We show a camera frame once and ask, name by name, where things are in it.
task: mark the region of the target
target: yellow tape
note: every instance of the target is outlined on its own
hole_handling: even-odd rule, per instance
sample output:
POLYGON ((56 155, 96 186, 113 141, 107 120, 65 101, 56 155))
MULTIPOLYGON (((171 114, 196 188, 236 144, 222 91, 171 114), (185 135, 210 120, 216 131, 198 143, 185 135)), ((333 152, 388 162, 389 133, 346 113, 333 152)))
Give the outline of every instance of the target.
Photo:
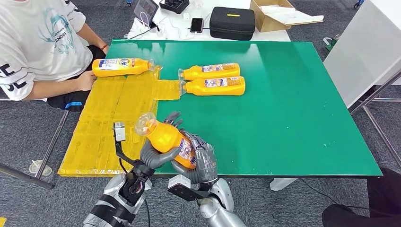
MULTIPOLYGON (((178 81, 159 80, 156 72, 98 78, 74 130, 61 163, 61 176, 113 176, 122 173, 115 153, 113 122, 124 122, 126 156, 139 158, 145 138, 135 133, 135 121, 157 113, 156 100, 179 99, 178 81)), ((131 166, 123 162, 126 169, 131 166)))
POLYGON ((6 223, 7 218, 0 218, 0 227, 3 227, 4 224, 6 223))

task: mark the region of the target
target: yellow plastic bottle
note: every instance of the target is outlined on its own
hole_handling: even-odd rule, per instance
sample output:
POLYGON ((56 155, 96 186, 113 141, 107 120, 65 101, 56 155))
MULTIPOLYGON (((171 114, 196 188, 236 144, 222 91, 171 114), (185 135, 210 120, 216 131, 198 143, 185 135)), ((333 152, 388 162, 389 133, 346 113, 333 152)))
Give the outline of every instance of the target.
POLYGON ((153 113, 142 115, 135 124, 135 131, 140 136, 146 136, 152 146, 162 153, 180 147, 181 151, 174 159, 186 168, 196 167, 191 142, 176 127, 156 120, 153 113))
POLYGON ((238 77, 240 69, 238 63, 218 65, 192 66, 187 70, 179 69, 178 77, 181 80, 212 79, 221 77, 238 77))
POLYGON ((197 96, 241 96, 244 92, 245 79, 243 77, 180 81, 181 96, 185 93, 192 93, 197 96))
POLYGON ((92 71, 97 77, 112 77, 125 74, 139 75, 145 71, 154 71, 153 60, 140 58, 96 59, 92 63, 92 71))

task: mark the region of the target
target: wrist strap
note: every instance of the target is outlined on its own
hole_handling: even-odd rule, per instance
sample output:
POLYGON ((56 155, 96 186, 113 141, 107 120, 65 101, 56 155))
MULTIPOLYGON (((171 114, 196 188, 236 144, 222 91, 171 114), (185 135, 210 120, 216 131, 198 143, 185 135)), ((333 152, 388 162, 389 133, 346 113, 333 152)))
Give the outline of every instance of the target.
POLYGON ((102 48, 100 48, 100 50, 103 50, 104 48, 106 48, 108 46, 108 44, 105 44, 102 48))

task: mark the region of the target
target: robot finger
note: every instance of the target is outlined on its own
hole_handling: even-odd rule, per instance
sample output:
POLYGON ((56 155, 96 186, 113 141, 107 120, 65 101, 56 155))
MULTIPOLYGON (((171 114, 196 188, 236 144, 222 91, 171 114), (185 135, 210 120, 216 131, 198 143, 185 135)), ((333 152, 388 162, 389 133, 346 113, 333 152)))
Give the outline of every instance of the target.
POLYGON ((180 124, 183 122, 182 119, 178 120, 177 123, 175 123, 173 126, 178 128, 178 126, 180 126, 180 124))
POLYGON ((173 111, 163 121, 163 123, 173 124, 174 121, 181 115, 181 112, 173 111))

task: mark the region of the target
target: person's hand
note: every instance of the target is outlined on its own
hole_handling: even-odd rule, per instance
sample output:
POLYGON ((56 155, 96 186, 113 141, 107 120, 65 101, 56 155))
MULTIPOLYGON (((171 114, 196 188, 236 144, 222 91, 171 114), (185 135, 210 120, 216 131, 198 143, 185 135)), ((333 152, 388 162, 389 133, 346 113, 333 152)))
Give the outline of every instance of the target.
MULTIPOLYGON (((178 125, 182 122, 182 119, 180 119, 176 124, 174 123, 174 121, 179 116, 180 116, 180 112, 174 111, 166 117, 166 119, 163 121, 163 123, 168 123, 175 127, 178 127, 178 125)), ((178 155, 178 153, 180 153, 180 151, 181 151, 181 148, 176 147, 176 148, 172 148, 171 150, 169 150, 166 153, 161 153, 152 146, 152 144, 150 143, 150 141, 148 139, 146 139, 146 142, 140 151, 139 158, 148 167, 154 169, 154 168, 159 168, 162 165, 164 165, 164 163, 170 162, 171 160, 173 160, 178 155)))
POLYGON ((215 181, 217 177, 217 162, 213 147, 206 143, 198 135, 190 134, 184 130, 180 131, 191 141, 196 154, 196 167, 188 169, 177 161, 172 160, 174 169, 181 175, 189 178, 191 183, 209 183, 215 181))
POLYGON ((96 76, 93 74, 93 71, 86 71, 83 72, 76 80, 80 91, 90 91, 93 83, 96 80, 96 76))

